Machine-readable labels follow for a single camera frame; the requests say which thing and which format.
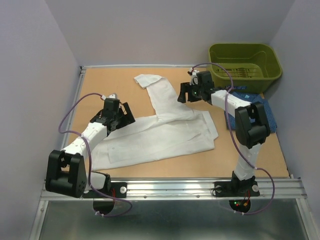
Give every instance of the white wall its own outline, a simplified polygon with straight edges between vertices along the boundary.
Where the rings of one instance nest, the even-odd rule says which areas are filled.
[[[288,169],[320,226],[320,1],[296,0],[271,42],[283,76],[266,93]]]
[[[82,66],[195,64],[214,42],[269,43],[294,0],[46,0]]]
[[[0,1],[0,239],[28,239],[78,64],[44,0]]]

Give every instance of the white cloth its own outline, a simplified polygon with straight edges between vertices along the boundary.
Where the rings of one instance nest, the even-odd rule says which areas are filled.
[[[93,170],[153,162],[215,147],[218,132],[208,111],[178,102],[175,90],[164,77],[141,74],[134,79],[147,89],[156,115],[139,117],[100,142],[92,151]]]

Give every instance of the green bin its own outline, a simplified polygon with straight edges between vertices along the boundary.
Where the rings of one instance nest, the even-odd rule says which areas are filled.
[[[260,94],[282,74],[274,50],[261,43],[217,43],[209,48],[209,61],[224,67],[232,76],[237,92]],[[227,74],[209,65],[214,86],[231,85]]]

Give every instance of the purple cable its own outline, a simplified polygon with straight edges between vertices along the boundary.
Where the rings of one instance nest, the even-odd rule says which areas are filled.
[[[72,112],[73,109],[75,109],[75,107],[78,105],[78,103],[80,103],[84,98],[88,97],[88,96],[91,96],[91,95],[97,95],[99,96],[100,98],[102,98],[102,94],[100,93],[96,93],[96,92],[93,92],[93,93],[88,93],[84,96],[82,96],[78,101],[75,102],[75,104],[71,107],[71,109],[67,112],[67,114],[63,117],[62,121],[60,122],[59,124],[59,127],[58,127],[58,131],[59,133],[61,134],[67,134],[67,133],[70,133],[70,134],[76,134],[78,135],[79,137],[81,137],[84,141],[84,144],[85,144],[85,147],[86,147],[86,150],[88,152],[88,159],[89,159],[89,172],[88,172],[88,184],[90,186],[90,188],[96,192],[97,194],[101,195],[102,197],[105,197],[105,198],[108,198],[108,199],[113,199],[115,201],[120,201],[120,202],[124,202],[124,203],[128,203],[130,205],[129,209],[124,211],[124,212],[121,212],[119,214],[116,214],[116,215],[104,215],[103,213],[99,213],[98,211],[95,212],[97,215],[99,216],[102,216],[102,217],[105,217],[105,218],[111,218],[111,217],[118,217],[118,216],[121,216],[121,215],[124,215],[126,213],[128,213],[133,205],[130,201],[128,200],[125,200],[125,199],[121,199],[121,198],[117,198],[117,197],[113,197],[113,196],[109,196],[109,195],[106,195],[102,192],[100,192],[99,190],[95,189],[92,185],[91,185],[91,170],[92,170],[92,157],[91,157],[91,150],[90,150],[90,146],[89,146],[89,143],[88,143],[88,140],[83,137],[81,135],[81,133],[77,132],[77,131],[72,131],[72,130],[67,130],[67,131],[62,131],[61,130],[61,127],[62,127],[62,124],[64,123],[64,121],[66,120],[67,116]]]
[[[240,213],[240,214],[243,214],[243,215],[254,215],[254,214],[261,213],[261,212],[263,212],[264,210],[266,210],[270,206],[270,204],[272,203],[273,199],[275,198],[275,192],[276,192],[275,181],[272,178],[271,174],[267,170],[265,170],[264,168],[261,168],[261,167],[255,167],[251,162],[249,162],[249,160],[242,154],[242,152],[240,151],[240,149],[239,149],[239,147],[238,147],[238,145],[236,143],[235,137],[234,137],[233,132],[232,132],[231,123],[230,123],[230,119],[229,119],[229,113],[228,113],[228,95],[234,89],[234,81],[233,81],[232,76],[230,75],[230,73],[223,66],[221,66],[221,65],[219,65],[217,63],[214,63],[214,62],[205,62],[205,63],[197,64],[197,65],[192,67],[192,71],[194,70],[194,68],[196,68],[198,66],[208,65],[208,64],[215,65],[215,66],[221,68],[228,75],[228,77],[230,78],[231,87],[228,89],[228,91],[227,91],[227,93],[225,95],[224,108],[225,108],[225,113],[226,113],[226,122],[228,124],[230,136],[231,136],[231,139],[232,139],[232,142],[233,142],[233,145],[234,145],[235,149],[237,150],[237,152],[240,154],[240,156],[245,160],[245,162],[251,168],[253,168],[255,170],[264,171],[269,176],[269,178],[271,180],[271,183],[272,183],[272,196],[271,196],[270,201],[267,203],[267,205],[265,207],[263,207],[260,210],[254,211],[254,212],[247,212],[247,213],[237,212],[237,213]]]

